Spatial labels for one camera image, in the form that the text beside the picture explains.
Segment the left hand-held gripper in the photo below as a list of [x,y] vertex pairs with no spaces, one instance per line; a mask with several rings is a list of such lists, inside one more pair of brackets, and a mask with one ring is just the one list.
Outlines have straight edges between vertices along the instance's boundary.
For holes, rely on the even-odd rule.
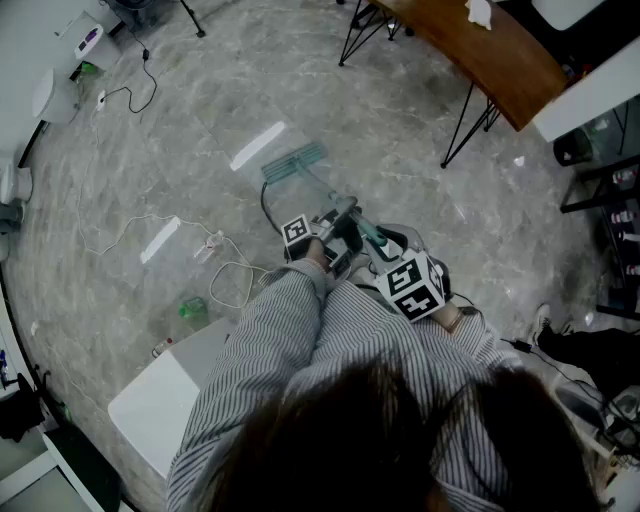
[[282,225],[282,238],[287,258],[301,259],[307,254],[312,238],[324,246],[324,254],[334,278],[349,274],[352,260],[362,248],[358,229],[349,219],[344,218],[341,227],[335,224],[340,215],[349,215],[356,207],[355,196],[333,196],[328,212],[314,216],[311,220],[301,214]]

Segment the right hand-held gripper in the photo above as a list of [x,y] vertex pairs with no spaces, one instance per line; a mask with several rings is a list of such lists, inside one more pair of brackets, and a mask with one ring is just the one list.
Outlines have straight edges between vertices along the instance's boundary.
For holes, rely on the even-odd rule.
[[368,243],[374,284],[387,303],[409,321],[418,321],[440,310],[450,299],[447,266],[430,256],[414,229],[401,224],[382,224],[387,237],[379,246]]

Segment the teal mop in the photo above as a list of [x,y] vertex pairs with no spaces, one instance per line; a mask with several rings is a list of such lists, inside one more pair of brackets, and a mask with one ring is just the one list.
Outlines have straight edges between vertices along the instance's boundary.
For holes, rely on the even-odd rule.
[[[271,163],[264,165],[261,168],[263,176],[263,184],[261,189],[261,206],[263,207],[263,212],[265,213],[267,219],[272,224],[272,227],[275,227],[275,223],[273,222],[271,214],[268,212],[268,209],[264,203],[264,194],[268,186],[281,182],[290,176],[299,175],[305,178],[311,185],[315,186],[324,194],[329,203],[330,199],[333,196],[345,196],[338,193],[330,185],[322,181],[310,171],[310,167],[313,164],[315,164],[319,160],[326,158],[327,155],[328,151],[323,144],[321,144],[320,142],[310,142],[302,146],[301,148],[293,150],[288,154],[272,161]],[[372,222],[370,222],[363,216],[357,205],[349,215],[340,215],[335,224],[341,227],[344,223],[344,218],[349,219],[352,223],[354,223],[360,233],[363,234],[365,238],[370,242],[373,242],[379,246],[383,246],[386,244],[387,237],[382,233],[380,228],[376,227]]]

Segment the person's right forearm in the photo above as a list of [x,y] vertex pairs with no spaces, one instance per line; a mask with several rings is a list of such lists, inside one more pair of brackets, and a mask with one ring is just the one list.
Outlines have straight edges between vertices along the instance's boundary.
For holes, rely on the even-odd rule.
[[449,303],[438,313],[449,313],[451,319],[436,320],[435,315],[430,315],[413,324],[430,353],[471,361],[485,368],[505,365],[511,358],[508,351],[498,346],[497,332],[476,308]]

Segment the grey marble floor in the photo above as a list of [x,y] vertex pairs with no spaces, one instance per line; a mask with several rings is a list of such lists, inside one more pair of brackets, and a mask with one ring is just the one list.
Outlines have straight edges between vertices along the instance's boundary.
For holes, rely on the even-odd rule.
[[[440,168],[458,117],[484,105],[440,53],[377,35],[340,67],[351,5],[189,3],[204,38],[178,4],[164,5],[154,27],[118,35],[111,71],[83,79],[74,120],[38,137],[33,196],[3,268],[30,359],[138,509],[163,512],[164,482],[108,404],[158,341],[189,333],[181,302],[236,315],[251,276],[230,266],[238,253],[263,268],[281,262],[260,171],[307,142],[325,145],[318,174],[368,217],[418,229],[454,290],[503,336],[525,335],[544,302],[557,324],[612,325],[594,311],[604,270],[589,221],[559,210],[572,173],[534,128],[499,121]],[[199,264],[217,231],[222,246]]]

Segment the person's striped shirt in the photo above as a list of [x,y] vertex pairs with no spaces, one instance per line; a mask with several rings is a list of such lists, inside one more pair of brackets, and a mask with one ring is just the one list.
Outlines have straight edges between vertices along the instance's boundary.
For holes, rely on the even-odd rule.
[[219,467],[223,451],[249,415],[279,391],[309,389],[354,363],[379,357],[401,365],[421,411],[429,413],[465,384],[521,364],[510,351],[511,358],[497,368],[438,356],[426,349],[413,324],[354,284],[329,278],[319,332],[306,366],[292,367],[232,342],[235,328],[200,390],[173,459],[167,479],[168,512],[195,512],[197,495]]

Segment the clear plastic bottle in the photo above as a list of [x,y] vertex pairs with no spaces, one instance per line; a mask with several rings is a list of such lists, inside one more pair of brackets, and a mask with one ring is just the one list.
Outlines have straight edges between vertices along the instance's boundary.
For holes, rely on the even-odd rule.
[[194,254],[195,260],[199,264],[206,263],[214,253],[222,246],[224,234],[222,231],[209,234],[203,245]]

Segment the black waste bin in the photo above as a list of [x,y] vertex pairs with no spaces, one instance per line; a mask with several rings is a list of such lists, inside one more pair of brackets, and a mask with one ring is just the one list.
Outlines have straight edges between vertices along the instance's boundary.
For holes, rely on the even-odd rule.
[[553,153],[563,167],[590,162],[593,159],[590,139],[582,128],[576,128],[557,138],[553,142]]

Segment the black metal shelf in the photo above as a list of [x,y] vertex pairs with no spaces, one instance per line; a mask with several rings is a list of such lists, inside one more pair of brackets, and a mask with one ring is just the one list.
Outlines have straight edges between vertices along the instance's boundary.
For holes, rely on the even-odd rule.
[[600,216],[612,251],[611,281],[596,311],[640,321],[640,154],[578,172],[560,212],[579,211]]

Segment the black tripod leg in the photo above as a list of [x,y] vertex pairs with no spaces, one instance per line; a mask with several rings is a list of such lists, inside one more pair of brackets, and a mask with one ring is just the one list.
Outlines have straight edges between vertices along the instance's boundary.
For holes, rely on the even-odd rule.
[[187,14],[189,15],[192,23],[196,27],[196,36],[198,38],[204,38],[206,36],[206,32],[201,27],[198,19],[196,18],[194,10],[187,4],[186,0],[178,0],[178,1],[181,4],[181,6],[184,8],[184,10],[187,12]]

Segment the white counter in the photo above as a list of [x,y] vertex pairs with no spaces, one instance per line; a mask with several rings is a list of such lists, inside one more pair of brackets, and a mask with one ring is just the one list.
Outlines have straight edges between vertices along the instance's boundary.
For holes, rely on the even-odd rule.
[[640,94],[640,37],[597,67],[533,119],[547,142]]

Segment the white cabinet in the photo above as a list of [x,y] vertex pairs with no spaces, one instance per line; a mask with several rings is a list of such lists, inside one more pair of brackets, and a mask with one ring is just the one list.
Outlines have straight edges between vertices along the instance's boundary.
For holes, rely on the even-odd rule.
[[221,318],[170,343],[109,404],[108,414],[136,452],[167,478],[200,390],[234,330]]

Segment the white bin purple lid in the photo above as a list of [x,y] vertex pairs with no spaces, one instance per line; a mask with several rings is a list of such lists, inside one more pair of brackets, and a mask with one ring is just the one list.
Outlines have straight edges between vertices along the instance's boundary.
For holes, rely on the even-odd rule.
[[106,71],[113,67],[122,53],[101,24],[96,24],[74,48],[77,60]]

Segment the white cylindrical bin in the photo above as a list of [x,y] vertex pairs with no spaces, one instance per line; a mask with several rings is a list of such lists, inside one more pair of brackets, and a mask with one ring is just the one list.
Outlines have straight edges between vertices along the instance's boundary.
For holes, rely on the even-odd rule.
[[78,112],[77,84],[54,69],[45,72],[32,96],[33,117],[55,124],[70,123]]

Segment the white toilet with tank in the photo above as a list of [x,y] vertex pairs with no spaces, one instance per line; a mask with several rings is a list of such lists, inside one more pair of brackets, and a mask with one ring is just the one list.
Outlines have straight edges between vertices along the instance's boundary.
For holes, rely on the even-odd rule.
[[27,203],[33,192],[31,169],[20,168],[7,161],[0,173],[0,202],[10,205],[16,201]]

